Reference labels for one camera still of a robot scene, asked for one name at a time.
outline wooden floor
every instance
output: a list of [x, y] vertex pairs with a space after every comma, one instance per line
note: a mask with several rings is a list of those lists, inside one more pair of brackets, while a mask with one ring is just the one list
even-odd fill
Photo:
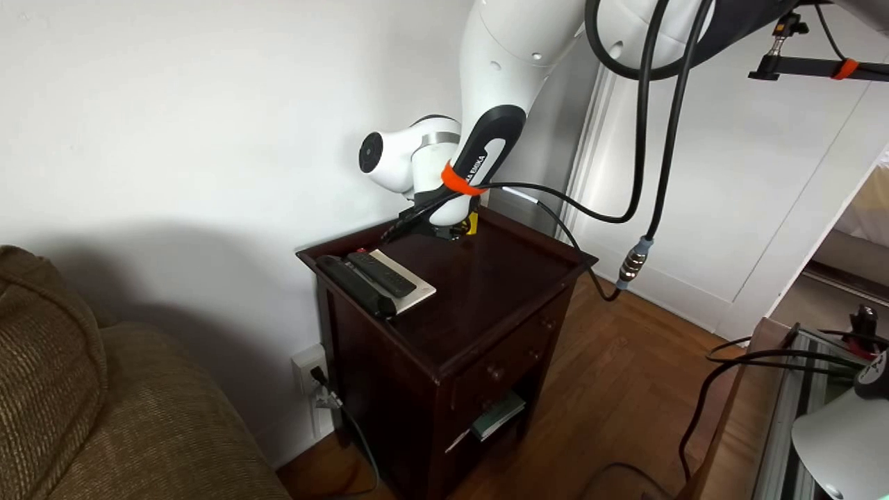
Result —
[[[679, 495], [687, 480], [679, 439], [700, 380], [715, 370], [707, 352], [716, 335], [639, 299], [604, 302], [589, 280], [575, 289], [550, 376], [523, 442], [504, 439], [454, 492], [457, 500], [661, 498], [632, 464]], [[697, 467], [730, 392], [715, 387], [704, 426], [690, 445]], [[334, 435], [280, 469], [293, 498], [372, 498], [375, 485], [357, 446]]]

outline dark wood cabinet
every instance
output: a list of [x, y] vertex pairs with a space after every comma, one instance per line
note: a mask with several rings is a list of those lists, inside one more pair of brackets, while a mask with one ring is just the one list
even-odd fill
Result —
[[[469, 426], [514, 395], [508, 426], [534, 416], [575, 278], [591, 255], [480, 209], [462, 241], [412, 234], [379, 244], [386, 226], [298, 255], [316, 273], [316, 305], [332, 384], [364, 427], [391, 492], [445, 498], [473, 469], [483, 442]], [[380, 246], [437, 295], [379, 320], [323, 270], [320, 259]]]

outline brown couch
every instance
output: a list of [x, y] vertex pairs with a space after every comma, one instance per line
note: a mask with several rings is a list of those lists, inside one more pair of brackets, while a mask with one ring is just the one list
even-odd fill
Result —
[[101, 328], [50, 260], [0, 246], [0, 500], [289, 498], [165, 333]]

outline white wall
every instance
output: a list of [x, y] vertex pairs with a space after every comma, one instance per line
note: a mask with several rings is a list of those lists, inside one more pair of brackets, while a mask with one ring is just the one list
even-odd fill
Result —
[[[783, 52], [829, 59], [814, 12], [801, 12], [811, 37], [791, 39]], [[829, 9], [829, 17], [850, 55], [886, 59], [886, 39], [876, 31], [841, 12]], [[665, 226], [634, 283], [641, 296], [722, 335], [750, 333], [780, 299], [889, 145], [886, 84], [750, 80], [773, 45], [769, 31], [691, 73]], [[632, 187], [636, 87], [611, 80], [604, 98], [609, 106], [586, 146], [577, 195], [615, 213]], [[639, 217], [622, 228], [575, 223], [605, 278], [647, 228], [669, 98], [669, 84], [658, 84]]]
[[191, 345], [276, 464], [316, 434], [298, 246], [395, 213], [357, 137], [459, 112], [469, 0], [5, 0], [0, 234]]

